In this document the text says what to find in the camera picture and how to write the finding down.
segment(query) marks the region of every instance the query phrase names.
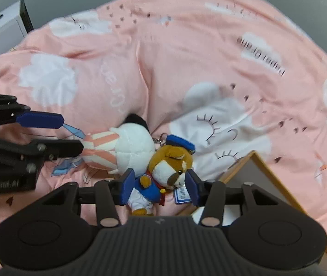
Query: brown plush head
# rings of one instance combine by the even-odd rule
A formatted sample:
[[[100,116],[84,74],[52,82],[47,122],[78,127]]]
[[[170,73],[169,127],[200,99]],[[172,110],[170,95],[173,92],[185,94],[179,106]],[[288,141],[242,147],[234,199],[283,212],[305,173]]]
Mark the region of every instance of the brown plush head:
[[[164,145],[151,158],[148,171],[161,186],[173,190],[184,185],[185,172],[192,165],[193,158],[185,148]]]

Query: pink bedsheet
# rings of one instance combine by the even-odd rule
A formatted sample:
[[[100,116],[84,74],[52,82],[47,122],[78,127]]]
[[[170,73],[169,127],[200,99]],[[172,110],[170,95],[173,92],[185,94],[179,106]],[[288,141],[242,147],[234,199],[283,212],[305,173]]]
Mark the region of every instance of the pink bedsheet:
[[[153,136],[195,143],[203,179],[257,150],[327,231],[327,55],[263,0],[116,0],[55,19],[0,56],[0,94],[65,118],[59,130],[0,126],[14,142],[83,139],[135,112]],[[0,195],[0,222],[68,181],[104,177],[79,157],[49,162],[34,192]],[[181,209],[169,196],[156,212]],[[95,224],[94,206],[82,217]]]

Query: barcode tag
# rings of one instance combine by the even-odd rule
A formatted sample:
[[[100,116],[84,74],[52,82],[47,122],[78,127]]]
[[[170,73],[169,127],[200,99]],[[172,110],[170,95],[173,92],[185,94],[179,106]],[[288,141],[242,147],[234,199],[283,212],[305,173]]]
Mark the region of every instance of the barcode tag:
[[[175,189],[174,195],[176,204],[188,204],[191,202],[190,195],[188,193],[188,190],[186,190],[185,186],[179,189]]]

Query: white plush toy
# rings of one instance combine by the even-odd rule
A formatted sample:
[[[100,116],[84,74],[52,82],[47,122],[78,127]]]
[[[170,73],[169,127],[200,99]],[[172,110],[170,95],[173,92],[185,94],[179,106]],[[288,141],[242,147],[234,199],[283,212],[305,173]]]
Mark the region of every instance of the white plush toy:
[[[134,169],[135,176],[144,174],[156,151],[145,121],[135,114],[118,128],[88,134],[83,145],[82,156],[90,167],[120,175],[128,168]]]

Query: cardboard box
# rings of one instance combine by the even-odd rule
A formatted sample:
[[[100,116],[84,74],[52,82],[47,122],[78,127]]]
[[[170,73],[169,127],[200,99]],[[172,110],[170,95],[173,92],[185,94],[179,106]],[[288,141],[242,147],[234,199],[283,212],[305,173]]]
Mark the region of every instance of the cardboard box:
[[[252,151],[246,157],[239,159],[220,177],[219,180],[226,183],[229,187],[235,188],[241,187],[241,185],[246,181],[253,182],[257,186],[306,214],[296,198],[288,191],[277,176],[273,174],[255,151]],[[203,208],[197,208],[191,204],[179,213],[179,215],[192,215],[194,221],[198,223],[202,212]],[[239,206],[225,206],[223,225],[230,225],[238,217],[240,217]],[[322,270],[326,272],[327,276],[327,250],[322,258],[320,266]]]

